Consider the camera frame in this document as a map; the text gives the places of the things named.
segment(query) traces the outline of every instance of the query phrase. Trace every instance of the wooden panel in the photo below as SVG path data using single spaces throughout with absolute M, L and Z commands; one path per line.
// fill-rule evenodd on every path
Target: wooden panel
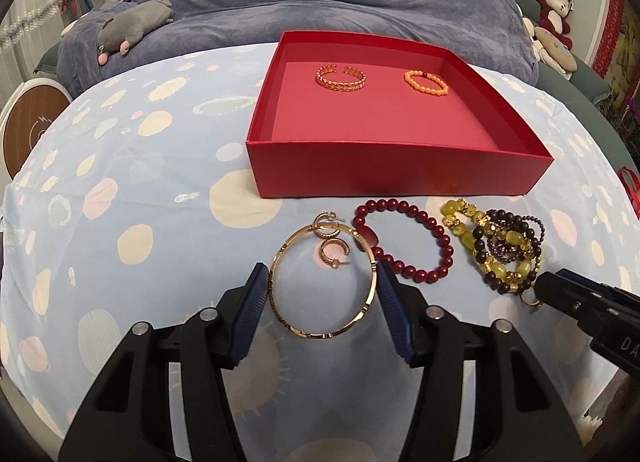
M 41 85 L 23 94 L 9 114 L 4 130 L 4 162 L 13 178 L 40 136 L 69 105 L 57 88 Z

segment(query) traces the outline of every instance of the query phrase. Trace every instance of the polka dot fabric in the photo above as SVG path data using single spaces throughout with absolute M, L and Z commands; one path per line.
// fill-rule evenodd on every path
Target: polka dot fabric
M 64 435 L 136 321 L 156 328 L 184 322 L 244 284 L 256 262 L 268 264 L 317 214 L 350 218 L 362 202 L 258 197 L 244 138 L 274 49 L 197 52 L 96 85 L 54 122 L 8 186 L 0 358 L 56 434 Z M 566 267 L 640 292 L 640 226 L 593 139 L 545 93 L 479 72 L 556 160 L 524 197 L 470 201 L 542 219 L 545 269 Z M 434 216 L 446 200 L 408 199 Z M 415 265 L 437 258 L 433 239 L 409 219 L 374 213 L 367 222 L 399 258 Z M 318 261 L 313 236 L 291 249 L 276 290 L 292 323 L 330 330 L 364 299 L 366 261 L 351 249 L 353 264 L 339 270 Z M 488 290 L 462 254 L 460 248 L 449 276 L 420 286 L 428 301 L 470 322 L 511 320 L 580 415 L 612 366 L 558 312 L 531 315 L 511 296 Z M 247 359 L 224 378 L 248 459 L 278 462 L 395 462 L 420 384 L 420 373 L 396 355 L 377 300 L 349 333 L 324 342 L 286 333 L 265 309 Z M 170 381 L 178 403 L 173 365 Z M 178 454 L 188 457 L 177 416 Z M 470 428 L 463 421 L 461 446 Z

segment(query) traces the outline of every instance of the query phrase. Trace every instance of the screw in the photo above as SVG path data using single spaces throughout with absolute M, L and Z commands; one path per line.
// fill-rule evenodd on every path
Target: screw
M 511 324 L 510 321 L 507 321 L 505 319 L 499 319 L 495 322 L 495 329 L 498 332 L 502 332 L 503 334 L 506 334 L 507 332 L 511 332 L 511 330 L 513 330 L 513 325 Z
M 214 308 L 206 308 L 200 311 L 200 319 L 203 321 L 213 321 L 218 317 L 218 311 Z
M 444 317 L 444 309 L 437 305 L 431 305 L 427 307 L 426 314 L 431 319 L 442 319 Z
M 146 334 L 146 331 L 149 330 L 149 324 L 145 323 L 144 321 L 140 321 L 138 323 L 136 323 L 135 325 L 133 325 L 133 327 L 131 328 L 131 331 L 136 335 L 136 336 L 142 336 L 144 334 Z

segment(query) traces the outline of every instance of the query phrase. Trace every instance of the red box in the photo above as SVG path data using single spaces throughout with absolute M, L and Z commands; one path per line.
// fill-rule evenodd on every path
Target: red box
M 326 76 L 333 81 L 355 81 L 346 65 L 362 70 L 364 88 L 322 88 L 316 71 L 327 64 L 338 65 Z M 436 74 L 449 94 L 412 89 L 407 70 Z M 268 198 L 522 195 L 553 162 L 513 107 L 453 52 L 351 32 L 283 34 L 246 147 Z

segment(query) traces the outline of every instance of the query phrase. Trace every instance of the curtain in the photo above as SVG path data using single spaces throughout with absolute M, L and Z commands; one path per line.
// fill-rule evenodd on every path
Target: curtain
M 69 21 L 59 0 L 14 0 L 0 22 L 0 109 L 18 85 L 34 77 L 33 69 Z

